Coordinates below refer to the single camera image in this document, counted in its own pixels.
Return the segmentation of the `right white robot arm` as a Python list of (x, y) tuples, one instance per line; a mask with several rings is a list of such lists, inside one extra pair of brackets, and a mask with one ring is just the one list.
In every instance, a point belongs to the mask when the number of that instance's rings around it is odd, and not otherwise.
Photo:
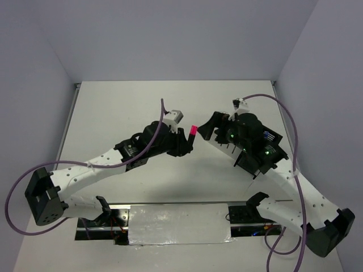
[(204, 140), (236, 157), (235, 165), (253, 177), (262, 174), (274, 181), (304, 208), (292, 210), (279, 205), (268, 194), (258, 192), (248, 201), (247, 217), (253, 222), (275, 221), (298, 235), (306, 235), (306, 246), (326, 257), (349, 234), (355, 220), (349, 209), (341, 209), (323, 196), (300, 172), (280, 147), (282, 136), (264, 126), (252, 113), (230, 116), (214, 112), (197, 129)]

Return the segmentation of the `pink cap black highlighter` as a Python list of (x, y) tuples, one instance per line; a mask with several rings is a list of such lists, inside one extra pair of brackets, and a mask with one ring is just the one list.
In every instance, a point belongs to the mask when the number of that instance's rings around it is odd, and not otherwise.
[(195, 137), (196, 137), (196, 133), (197, 133), (197, 129), (198, 129), (197, 126), (195, 126), (195, 125), (192, 125), (191, 126), (191, 129), (190, 129), (190, 132), (189, 132), (189, 136), (188, 136), (188, 144), (190, 146), (192, 146), (193, 143), (194, 143), (194, 140), (195, 140)]

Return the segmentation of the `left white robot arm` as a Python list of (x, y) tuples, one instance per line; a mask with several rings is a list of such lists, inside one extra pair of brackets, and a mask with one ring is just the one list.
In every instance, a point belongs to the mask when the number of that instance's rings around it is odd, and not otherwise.
[(76, 193), (108, 177), (120, 175), (143, 166), (148, 159), (166, 153), (182, 157), (193, 150), (197, 127), (189, 136), (178, 128), (152, 122), (143, 132), (118, 143), (106, 153), (84, 165), (48, 172), (44, 167), (35, 170), (25, 191), (37, 226), (46, 226), (62, 217), (85, 218), (104, 226), (114, 216), (104, 197), (91, 198)]

